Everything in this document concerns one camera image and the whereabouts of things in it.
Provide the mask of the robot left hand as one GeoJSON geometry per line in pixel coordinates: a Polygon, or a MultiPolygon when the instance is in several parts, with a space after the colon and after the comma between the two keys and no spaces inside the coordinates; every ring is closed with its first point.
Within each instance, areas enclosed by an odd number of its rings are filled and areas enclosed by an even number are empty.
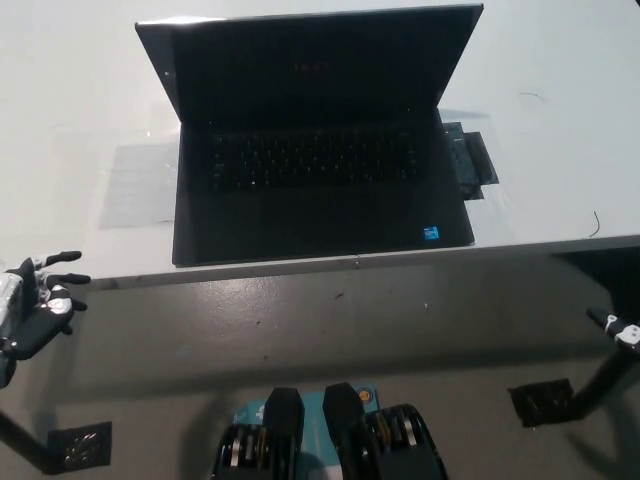
{"type": "Polygon", "coordinates": [[[83,274],[55,274],[58,263],[79,260],[78,250],[32,256],[1,274],[1,355],[24,361],[39,353],[58,334],[73,333],[70,322],[86,303],[73,297],[72,286],[87,285],[83,274]]]}

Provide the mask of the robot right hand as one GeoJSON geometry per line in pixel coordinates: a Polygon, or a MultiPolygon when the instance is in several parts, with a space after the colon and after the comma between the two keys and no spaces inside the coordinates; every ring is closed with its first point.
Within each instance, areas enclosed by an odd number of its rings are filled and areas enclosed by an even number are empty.
{"type": "Polygon", "coordinates": [[[589,308],[588,317],[619,347],[639,354],[639,326],[601,308],[589,308]]]}

